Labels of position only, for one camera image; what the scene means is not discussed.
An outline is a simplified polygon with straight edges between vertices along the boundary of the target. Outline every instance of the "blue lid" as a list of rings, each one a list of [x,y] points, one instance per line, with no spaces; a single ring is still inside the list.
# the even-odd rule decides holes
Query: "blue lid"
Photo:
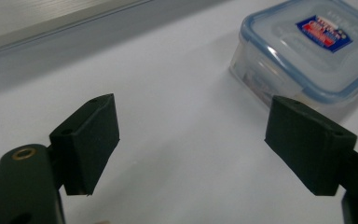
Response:
[[[241,36],[322,103],[358,93],[358,11],[339,0],[293,0],[247,17]]]

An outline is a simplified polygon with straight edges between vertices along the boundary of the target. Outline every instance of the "small hole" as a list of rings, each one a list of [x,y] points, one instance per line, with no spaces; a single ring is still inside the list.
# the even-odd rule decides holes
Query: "small hole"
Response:
[[[22,161],[32,157],[35,153],[36,149],[32,147],[22,148],[13,154],[12,159],[15,161]]]
[[[20,151],[19,153],[17,153],[17,156],[20,157],[20,158],[25,158],[25,157],[28,157],[32,154],[32,150],[23,150],[23,151]]]
[[[13,218],[10,224],[27,224],[30,223],[32,220],[32,216],[29,213],[21,214],[15,218]]]
[[[70,133],[72,133],[72,129],[65,129],[65,130],[63,130],[61,133],[62,134],[70,134]]]

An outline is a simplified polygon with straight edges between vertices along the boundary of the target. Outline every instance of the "white surface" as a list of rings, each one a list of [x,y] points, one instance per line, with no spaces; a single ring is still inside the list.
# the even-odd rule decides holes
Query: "white surface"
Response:
[[[1,52],[0,157],[113,92],[121,141],[94,195],[62,192],[67,223],[342,223],[343,190],[308,192],[228,72],[243,18],[280,2],[155,0]]]

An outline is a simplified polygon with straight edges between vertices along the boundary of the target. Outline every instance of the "clear plastic container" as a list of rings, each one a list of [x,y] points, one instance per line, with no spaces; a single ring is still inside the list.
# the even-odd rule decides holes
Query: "clear plastic container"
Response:
[[[358,11],[339,0],[293,0],[248,16],[230,70],[263,102],[314,108],[358,96]]]

